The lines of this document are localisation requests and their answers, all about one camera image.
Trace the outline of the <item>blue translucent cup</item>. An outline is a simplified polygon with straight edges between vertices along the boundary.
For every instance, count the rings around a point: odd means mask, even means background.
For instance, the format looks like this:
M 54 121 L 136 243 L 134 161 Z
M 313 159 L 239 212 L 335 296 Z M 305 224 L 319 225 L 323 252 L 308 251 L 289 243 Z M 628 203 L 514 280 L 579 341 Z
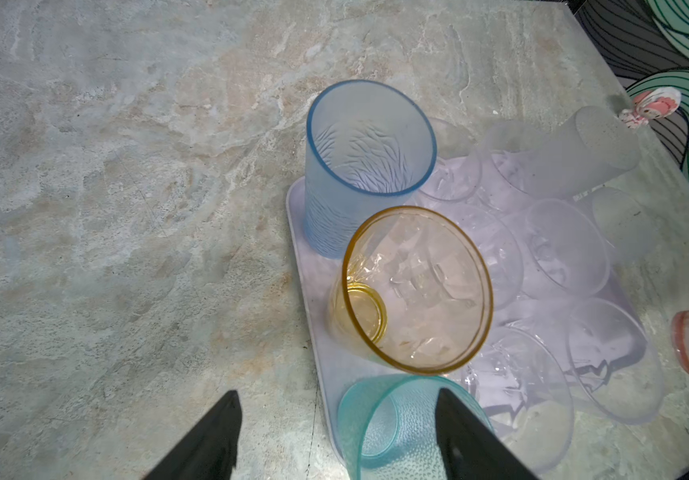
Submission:
M 306 117 L 304 234 L 312 249 L 340 259 L 372 215 L 404 204 L 432 174 L 437 142 L 409 97 L 371 80 L 322 91 Z

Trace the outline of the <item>yellow translucent cup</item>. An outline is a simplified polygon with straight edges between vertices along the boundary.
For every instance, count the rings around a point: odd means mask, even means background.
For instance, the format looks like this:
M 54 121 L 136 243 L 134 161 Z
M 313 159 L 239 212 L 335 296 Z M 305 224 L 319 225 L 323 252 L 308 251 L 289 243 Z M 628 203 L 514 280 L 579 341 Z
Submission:
M 330 292 L 326 327 L 351 353 L 414 375 L 468 364 L 493 320 L 482 252 L 438 212 L 399 206 L 352 236 Z

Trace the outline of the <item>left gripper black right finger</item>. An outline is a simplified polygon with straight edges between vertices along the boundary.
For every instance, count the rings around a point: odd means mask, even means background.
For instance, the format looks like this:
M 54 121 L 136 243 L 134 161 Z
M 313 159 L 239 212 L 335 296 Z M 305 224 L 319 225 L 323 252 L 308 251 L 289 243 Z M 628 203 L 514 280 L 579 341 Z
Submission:
M 447 479 L 536 479 L 449 389 L 438 391 L 434 416 Z

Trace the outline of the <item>teal translucent cup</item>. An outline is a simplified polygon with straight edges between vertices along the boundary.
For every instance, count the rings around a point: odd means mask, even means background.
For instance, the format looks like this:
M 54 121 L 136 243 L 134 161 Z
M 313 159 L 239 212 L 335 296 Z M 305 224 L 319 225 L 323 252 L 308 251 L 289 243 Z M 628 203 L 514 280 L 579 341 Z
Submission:
M 444 377 L 386 375 L 354 383 L 338 406 L 338 440 L 351 479 L 444 479 L 435 406 L 447 388 L 487 428 L 479 404 Z

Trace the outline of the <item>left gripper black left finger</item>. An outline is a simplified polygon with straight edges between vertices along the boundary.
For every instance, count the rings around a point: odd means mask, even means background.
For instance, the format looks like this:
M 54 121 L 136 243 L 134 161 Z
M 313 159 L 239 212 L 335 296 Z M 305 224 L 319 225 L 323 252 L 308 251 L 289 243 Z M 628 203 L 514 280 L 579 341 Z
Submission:
M 230 479 L 238 464 L 242 406 L 230 390 L 144 479 Z

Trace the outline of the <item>clear glass cup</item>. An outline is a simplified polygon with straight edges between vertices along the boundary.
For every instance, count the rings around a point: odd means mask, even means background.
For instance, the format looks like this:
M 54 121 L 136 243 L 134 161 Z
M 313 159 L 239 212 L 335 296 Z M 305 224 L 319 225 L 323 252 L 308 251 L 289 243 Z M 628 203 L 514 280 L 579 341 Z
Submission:
M 598 106 L 579 108 L 549 133 L 521 121 L 498 122 L 482 148 L 504 181 L 533 198 L 572 197 L 642 160 L 635 132 Z
M 522 286 L 524 266 L 520 248 L 508 227 L 487 211 L 469 204 L 442 204 L 437 211 L 457 224 L 482 255 L 492 284 L 494 309 L 514 302 Z
M 588 217 L 565 201 L 532 204 L 523 214 L 520 240 L 522 290 L 531 298 L 592 296 L 610 276 L 604 239 Z
M 484 150 L 477 154 L 481 179 L 476 193 L 479 202 L 494 216 L 520 212 L 536 202 L 522 191 L 521 165 L 517 155 L 507 151 Z
M 618 305 L 589 298 L 576 304 L 564 327 L 574 408 L 624 425 L 653 420 L 664 380 L 658 352 L 641 324 Z
M 562 370 L 538 339 L 515 328 L 491 330 L 458 383 L 528 469 L 540 475 L 558 466 L 572 440 L 574 407 Z
M 432 174 L 419 191 L 433 200 L 468 200 L 482 176 L 475 138 L 462 126 L 433 117 L 428 120 L 436 140 L 436 160 Z

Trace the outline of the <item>frosted clear cup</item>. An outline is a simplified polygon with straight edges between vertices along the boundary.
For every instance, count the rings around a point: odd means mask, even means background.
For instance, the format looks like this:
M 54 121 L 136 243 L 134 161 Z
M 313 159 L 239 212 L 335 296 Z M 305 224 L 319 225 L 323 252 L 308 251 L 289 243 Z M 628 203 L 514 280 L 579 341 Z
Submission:
M 598 188 L 576 203 L 605 240 L 609 261 L 622 265 L 644 258 L 657 243 L 655 225 L 645 209 L 627 193 Z

